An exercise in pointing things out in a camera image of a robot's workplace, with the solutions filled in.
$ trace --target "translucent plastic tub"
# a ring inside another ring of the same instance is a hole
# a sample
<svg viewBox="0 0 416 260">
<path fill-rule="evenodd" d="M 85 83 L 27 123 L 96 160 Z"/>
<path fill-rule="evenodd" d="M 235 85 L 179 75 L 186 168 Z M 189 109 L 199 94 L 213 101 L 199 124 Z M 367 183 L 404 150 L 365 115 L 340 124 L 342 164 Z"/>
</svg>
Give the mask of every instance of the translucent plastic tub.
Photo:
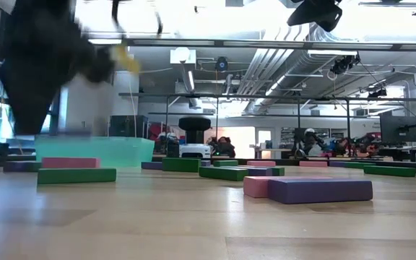
<svg viewBox="0 0 416 260">
<path fill-rule="evenodd" d="M 135 137 L 37 136 L 36 160 L 43 157 L 96 157 L 101 167 L 141 167 L 151 162 L 154 141 Z"/>
</svg>

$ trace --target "pink panel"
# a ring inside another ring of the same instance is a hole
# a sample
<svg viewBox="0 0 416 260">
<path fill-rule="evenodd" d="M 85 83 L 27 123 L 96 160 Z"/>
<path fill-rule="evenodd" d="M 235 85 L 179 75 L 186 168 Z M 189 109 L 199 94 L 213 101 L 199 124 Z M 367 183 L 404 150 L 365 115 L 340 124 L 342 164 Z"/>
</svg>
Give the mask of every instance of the pink panel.
<svg viewBox="0 0 416 260">
<path fill-rule="evenodd" d="M 300 166 L 303 167 L 329 167 L 325 162 L 300 161 Z"/>
<path fill-rule="evenodd" d="M 42 168 L 100 168 L 99 158 L 44 157 Z"/>
<path fill-rule="evenodd" d="M 243 179 L 243 193 L 247 196 L 251 196 L 253 198 L 267 198 L 267 182 L 273 179 L 295 179 L 295 178 L 303 178 L 303 179 L 323 179 L 323 178 L 330 178 L 330 177 L 308 177 L 308 176 L 247 176 Z"/>
<path fill-rule="evenodd" d="M 250 166 L 266 166 L 266 167 L 274 167 L 275 161 L 248 161 L 246 162 L 247 165 Z"/>
</svg>

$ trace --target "wooden floor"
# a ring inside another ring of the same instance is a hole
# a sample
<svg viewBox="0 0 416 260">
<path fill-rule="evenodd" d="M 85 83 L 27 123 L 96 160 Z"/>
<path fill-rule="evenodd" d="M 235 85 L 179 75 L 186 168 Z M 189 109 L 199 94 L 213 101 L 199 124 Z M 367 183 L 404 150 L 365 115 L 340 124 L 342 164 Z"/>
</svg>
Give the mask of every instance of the wooden floor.
<svg viewBox="0 0 416 260">
<path fill-rule="evenodd" d="M 0 259 L 416 260 L 416 178 L 370 179 L 373 201 L 287 206 L 191 173 L 124 170 L 116 183 L 37 188 L 34 174 L 0 170 Z"/>
</svg>

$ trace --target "computer monitor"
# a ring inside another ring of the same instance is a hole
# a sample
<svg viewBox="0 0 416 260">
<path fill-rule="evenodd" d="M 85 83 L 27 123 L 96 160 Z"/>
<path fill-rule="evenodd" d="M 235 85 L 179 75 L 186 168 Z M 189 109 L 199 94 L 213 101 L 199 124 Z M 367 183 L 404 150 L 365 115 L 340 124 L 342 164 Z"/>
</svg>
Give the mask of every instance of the computer monitor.
<svg viewBox="0 0 416 260">
<path fill-rule="evenodd" d="M 398 144 L 401 142 L 416 142 L 416 125 L 414 116 L 380 116 L 381 141 L 384 143 Z"/>
</svg>

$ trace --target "yellow object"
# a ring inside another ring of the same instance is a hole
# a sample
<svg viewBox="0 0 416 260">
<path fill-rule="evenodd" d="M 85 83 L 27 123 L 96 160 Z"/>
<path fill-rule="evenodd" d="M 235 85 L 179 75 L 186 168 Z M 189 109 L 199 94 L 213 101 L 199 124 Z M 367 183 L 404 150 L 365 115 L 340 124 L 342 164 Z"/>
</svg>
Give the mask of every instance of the yellow object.
<svg viewBox="0 0 416 260">
<path fill-rule="evenodd" d="M 117 45 L 113 48 L 115 53 L 115 60 L 120 64 L 125 70 L 133 73 L 139 73 L 141 70 L 141 65 L 138 61 L 128 56 L 126 52 L 125 45 Z"/>
</svg>

